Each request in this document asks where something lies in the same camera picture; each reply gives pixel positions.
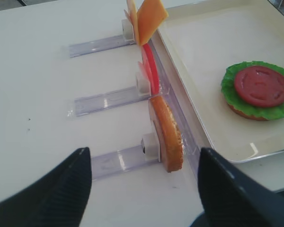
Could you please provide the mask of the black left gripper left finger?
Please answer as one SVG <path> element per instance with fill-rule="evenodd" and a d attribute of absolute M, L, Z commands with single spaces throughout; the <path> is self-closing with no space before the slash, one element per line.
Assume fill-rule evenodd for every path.
<path fill-rule="evenodd" d="M 38 181 L 0 202 L 0 227 L 78 227 L 91 185 L 90 149 L 79 148 Z"/>

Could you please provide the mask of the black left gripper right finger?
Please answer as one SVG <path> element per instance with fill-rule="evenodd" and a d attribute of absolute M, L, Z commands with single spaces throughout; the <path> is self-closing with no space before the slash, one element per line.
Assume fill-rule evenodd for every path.
<path fill-rule="evenodd" d="M 211 227 L 284 227 L 284 197 L 260 185 L 211 148 L 202 148 L 198 191 Z"/>

